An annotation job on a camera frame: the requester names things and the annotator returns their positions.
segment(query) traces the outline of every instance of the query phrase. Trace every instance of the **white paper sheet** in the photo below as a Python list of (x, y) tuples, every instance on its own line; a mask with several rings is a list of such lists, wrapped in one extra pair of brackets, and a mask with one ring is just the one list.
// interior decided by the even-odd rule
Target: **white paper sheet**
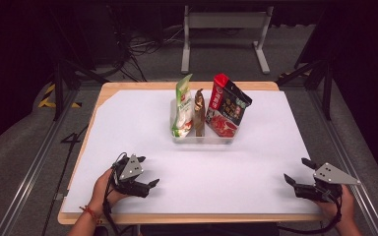
[[(282, 91), (248, 90), (247, 107), (231, 145), (182, 145), (169, 130), (174, 90), (122, 90), (96, 112), (94, 125), (62, 212), (80, 212), (97, 177), (117, 156), (145, 156), (137, 180), (160, 179), (145, 198), (127, 198), (114, 213), (316, 213), (298, 199), (284, 173), (312, 184), (309, 158)], [(204, 90), (204, 97), (211, 91)]]

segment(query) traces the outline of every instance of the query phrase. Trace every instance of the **red bracelet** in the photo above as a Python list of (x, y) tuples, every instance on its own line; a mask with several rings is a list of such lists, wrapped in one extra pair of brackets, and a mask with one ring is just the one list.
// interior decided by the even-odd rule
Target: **red bracelet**
[(91, 209), (88, 207), (88, 205), (85, 205), (85, 208), (83, 208), (83, 207), (81, 207), (81, 206), (79, 206), (79, 208), (80, 208), (83, 212), (87, 212), (87, 213), (89, 213), (89, 214), (92, 216), (92, 218), (94, 219), (94, 221), (96, 222), (96, 225), (100, 225), (100, 224), (102, 224), (102, 220), (100, 220), (100, 218), (97, 218), (97, 217), (96, 217), (94, 211), (91, 210)]

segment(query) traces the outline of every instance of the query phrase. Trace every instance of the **red and black snack package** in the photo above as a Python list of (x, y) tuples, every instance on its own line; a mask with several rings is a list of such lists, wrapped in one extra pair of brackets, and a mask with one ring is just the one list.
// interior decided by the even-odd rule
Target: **red and black snack package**
[(253, 100), (226, 75), (214, 77), (214, 87), (208, 106), (206, 122), (220, 137), (235, 136), (245, 108)]

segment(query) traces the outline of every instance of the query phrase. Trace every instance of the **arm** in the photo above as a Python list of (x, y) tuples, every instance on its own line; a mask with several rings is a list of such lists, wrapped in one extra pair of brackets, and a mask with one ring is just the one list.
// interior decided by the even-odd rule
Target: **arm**
[[(94, 212), (94, 216), (97, 219), (103, 215), (103, 197), (111, 172), (112, 169), (108, 169), (96, 180), (96, 183), (94, 183), (94, 192), (92, 193), (91, 200), (88, 203), (88, 208)], [(117, 191), (112, 191), (107, 198), (109, 205), (113, 207), (118, 201), (126, 197), (128, 196), (120, 194)], [(93, 236), (95, 228), (96, 220), (89, 212), (83, 211), (68, 235)]]
[[(342, 236), (361, 236), (362, 234), (354, 221), (354, 197), (345, 185), (342, 185), (342, 187), (342, 219), (336, 224), (337, 232)], [(334, 218), (337, 213), (337, 207), (334, 204), (314, 203), (318, 205), (323, 213), (330, 219)]]

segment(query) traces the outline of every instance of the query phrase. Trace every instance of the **hand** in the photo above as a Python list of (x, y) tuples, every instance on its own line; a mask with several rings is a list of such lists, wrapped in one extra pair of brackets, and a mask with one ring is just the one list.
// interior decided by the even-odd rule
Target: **hand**
[[(97, 178), (94, 183), (94, 191), (92, 193), (91, 200), (89, 201), (88, 207), (94, 211), (94, 214), (97, 217), (103, 215), (103, 198), (105, 196), (106, 186), (109, 181), (109, 177), (112, 173), (112, 169), (106, 170), (99, 178)], [(113, 189), (112, 186), (109, 186), (108, 193)], [(109, 201), (110, 207), (115, 206), (118, 201), (127, 198), (128, 195), (123, 195), (117, 191), (112, 191), (108, 195), (107, 199)]]
[[(341, 198), (342, 218), (336, 224), (336, 228), (340, 235), (361, 235), (354, 221), (354, 196), (348, 190), (346, 185), (342, 185), (343, 194)], [(314, 202), (323, 211), (324, 215), (330, 220), (337, 214), (337, 206), (332, 203)]]

